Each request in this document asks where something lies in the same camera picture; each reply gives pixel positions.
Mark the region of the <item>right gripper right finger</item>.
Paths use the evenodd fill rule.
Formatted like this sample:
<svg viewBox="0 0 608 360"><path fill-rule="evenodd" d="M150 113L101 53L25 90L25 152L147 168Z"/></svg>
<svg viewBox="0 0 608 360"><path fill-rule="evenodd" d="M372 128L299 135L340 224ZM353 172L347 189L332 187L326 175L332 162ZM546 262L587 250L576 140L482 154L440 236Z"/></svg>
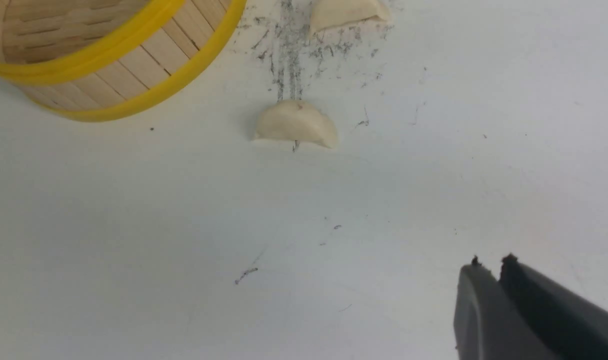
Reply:
<svg viewBox="0 0 608 360"><path fill-rule="evenodd" d="M530 330L562 360L608 360L608 311L509 254L499 284Z"/></svg>

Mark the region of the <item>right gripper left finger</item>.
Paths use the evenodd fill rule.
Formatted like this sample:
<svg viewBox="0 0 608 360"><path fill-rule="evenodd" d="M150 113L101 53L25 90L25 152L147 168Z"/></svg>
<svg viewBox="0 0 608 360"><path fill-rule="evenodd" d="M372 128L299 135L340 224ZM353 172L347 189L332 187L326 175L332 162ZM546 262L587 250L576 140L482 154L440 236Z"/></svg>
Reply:
<svg viewBox="0 0 608 360"><path fill-rule="evenodd" d="M454 308L460 360L562 360L527 324L478 256L459 270Z"/></svg>

